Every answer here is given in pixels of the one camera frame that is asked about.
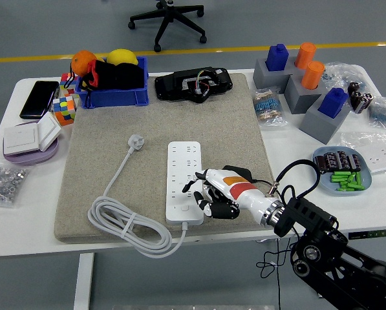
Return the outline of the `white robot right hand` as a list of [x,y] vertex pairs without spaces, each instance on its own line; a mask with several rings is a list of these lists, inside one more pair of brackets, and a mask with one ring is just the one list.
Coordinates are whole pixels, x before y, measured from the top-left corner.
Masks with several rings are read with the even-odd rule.
[[195,191],[194,197],[197,205],[209,218],[233,220],[242,209],[247,209],[258,224],[266,226],[273,213],[282,207],[277,198],[267,197],[251,181],[234,170],[206,169],[196,172],[182,192],[190,190],[199,180],[204,181],[202,192],[208,199],[200,191]]

